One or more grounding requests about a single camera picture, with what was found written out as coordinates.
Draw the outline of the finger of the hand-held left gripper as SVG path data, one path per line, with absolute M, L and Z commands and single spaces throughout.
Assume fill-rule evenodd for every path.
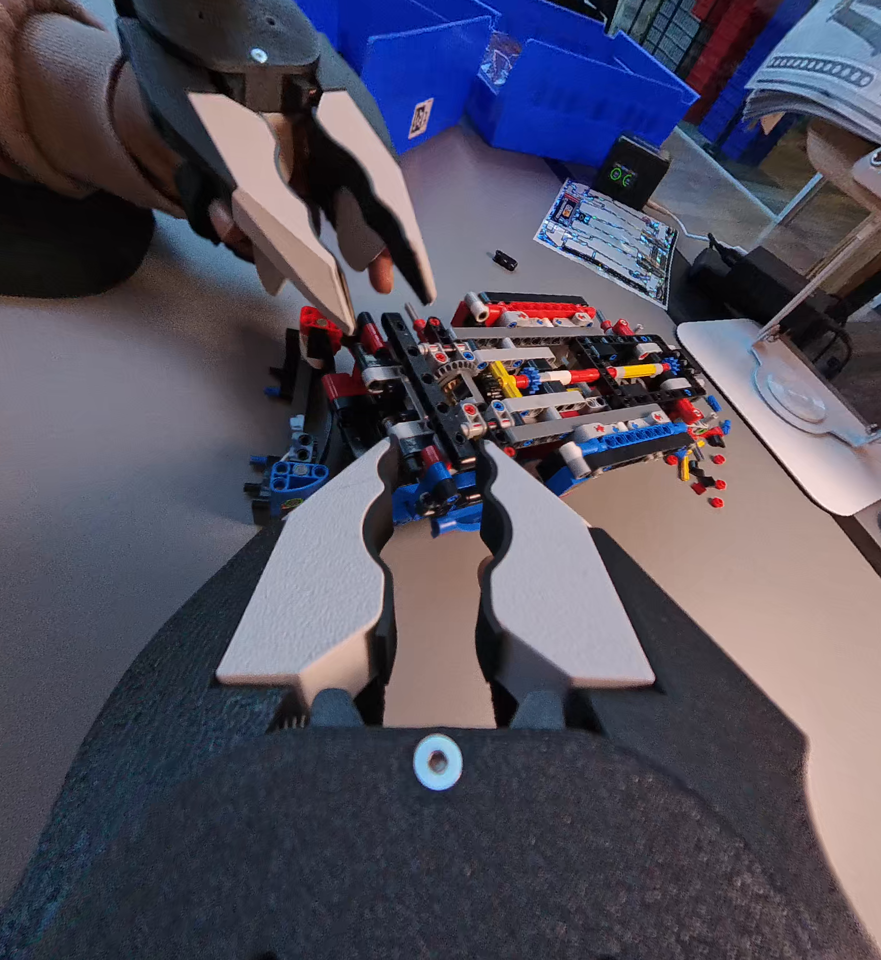
M 190 92 L 188 98 L 235 184 L 234 221 L 273 270 L 343 333 L 353 334 L 356 318 L 342 268 L 285 176 L 273 124 L 224 94 Z
M 423 306 L 437 288 L 405 177 L 392 148 L 346 90 L 319 95 L 305 126 L 308 196 L 356 272 L 388 253 Z

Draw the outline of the lego instruction booklet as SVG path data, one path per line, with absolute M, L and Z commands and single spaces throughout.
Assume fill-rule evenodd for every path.
M 881 145 L 881 1 L 815 3 L 746 89 L 746 120 L 797 114 Z

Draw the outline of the blue storage bin near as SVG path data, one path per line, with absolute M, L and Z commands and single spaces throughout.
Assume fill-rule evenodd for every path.
M 360 76 L 399 155 L 457 125 L 499 11 L 479 1 L 298 1 Z

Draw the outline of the pile of small lego pieces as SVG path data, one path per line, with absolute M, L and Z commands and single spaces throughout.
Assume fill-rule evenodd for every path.
M 671 468 L 679 482 L 697 497 L 704 498 L 714 510 L 725 507 L 724 491 L 727 482 L 715 476 L 712 470 L 722 467 L 726 456 L 725 438 L 730 434 L 729 419 L 687 424 L 687 436 L 682 445 L 662 454 L 662 461 Z

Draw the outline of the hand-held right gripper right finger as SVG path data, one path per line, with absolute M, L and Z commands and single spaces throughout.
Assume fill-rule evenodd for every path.
M 496 722 L 533 693 L 649 690 L 656 675 L 591 525 L 490 440 L 477 460 L 481 537 L 476 653 Z

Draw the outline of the red blue lego car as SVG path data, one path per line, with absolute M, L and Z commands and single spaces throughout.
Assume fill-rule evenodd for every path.
M 358 314 L 338 352 L 351 370 L 324 378 L 353 458 L 397 442 L 395 527 L 478 531 L 482 441 L 562 498 L 601 474 L 663 462 L 687 425 L 725 419 L 680 346 L 583 298 L 470 292 L 449 322 L 405 309 L 408 318 Z

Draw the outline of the stack of coloured crates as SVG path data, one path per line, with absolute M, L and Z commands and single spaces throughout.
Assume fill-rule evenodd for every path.
M 627 33 L 698 93 L 687 133 L 717 160 L 759 167 L 796 123 L 765 132 L 744 118 L 748 82 L 808 13 L 811 1 L 606 2 L 613 33 Z

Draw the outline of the wooden bench frame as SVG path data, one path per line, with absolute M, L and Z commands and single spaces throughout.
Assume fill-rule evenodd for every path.
M 815 171 L 836 191 L 843 200 L 843 209 L 853 221 L 842 237 L 815 263 L 819 269 L 845 252 L 863 230 L 864 223 L 871 219 L 881 222 L 881 200 L 854 178 L 855 163 L 877 149 L 854 133 L 816 119 L 807 128 L 807 158 Z M 852 294 L 863 282 L 872 279 L 881 270 L 881 226 L 851 254 L 841 266 L 827 277 L 821 289 L 841 298 Z

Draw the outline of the black lego chassis frame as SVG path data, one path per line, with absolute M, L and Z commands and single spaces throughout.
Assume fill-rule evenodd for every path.
M 331 474 L 329 460 L 335 446 L 335 415 L 325 388 L 325 377 L 336 372 L 335 360 L 343 346 L 343 332 L 318 308 L 301 307 L 298 324 L 284 335 L 281 366 L 271 366 L 272 381 L 286 405 L 288 441 L 281 454 L 267 454 L 267 466 L 252 466 L 259 478 L 243 485 L 254 523 L 266 526 L 285 519 L 314 496 Z

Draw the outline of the lego sticker sheet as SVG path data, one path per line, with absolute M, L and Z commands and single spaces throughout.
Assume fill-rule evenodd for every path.
M 533 241 L 667 308 L 679 230 L 567 178 Z

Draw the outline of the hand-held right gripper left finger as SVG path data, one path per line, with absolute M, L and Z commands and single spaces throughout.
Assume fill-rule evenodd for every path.
M 226 687 L 293 690 L 312 708 L 344 690 L 384 721 L 397 654 L 394 533 L 397 444 L 382 439 L 289 514 L 216 669 Z

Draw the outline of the blue plastic bin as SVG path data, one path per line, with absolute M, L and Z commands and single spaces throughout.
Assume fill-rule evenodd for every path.
M 617 138 L 663 145 L 700 95 L 623 31 L 552 2 L 488 2 L 498 14 L 465 111 L 491 147 L 598 166 Z

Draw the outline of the person's left hand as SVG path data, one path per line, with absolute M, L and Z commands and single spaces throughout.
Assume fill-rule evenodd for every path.
M 112 126 L 142 175 L 155 191 L 177 206 L 181 196 L 175 174 L 181 160 L 155 129 L 140 93 L 132 67 L 125 61 L 113 88 Z M 221 244 L 236 257 L 250 263 L 255 261 L 253 243 L 234 222 L 229 203 L 213 198 L 208 206 L 208 218 Z

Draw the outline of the black device green display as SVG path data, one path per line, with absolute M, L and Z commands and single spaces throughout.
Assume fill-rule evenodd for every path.
M 591 189 L 633 210 L 643 210 L 672 162 L 662 147 L 631 134 L 614 141 L 591 182 Z

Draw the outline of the black power adapter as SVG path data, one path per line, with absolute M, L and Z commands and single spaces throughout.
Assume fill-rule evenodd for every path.
M 749 319 L 760 326 L 806 285 L 800 273 L 764 247 L 742 254 L 720 244 L 701 251 L 685 279 L 722 318 Z M 813 362 L 830 354 L 845 362 L 853 355 L 853 344 L 846 322 L 834 315 L 838 306 L 837 296 L 816 289 L 783 319 L 781 333 Z

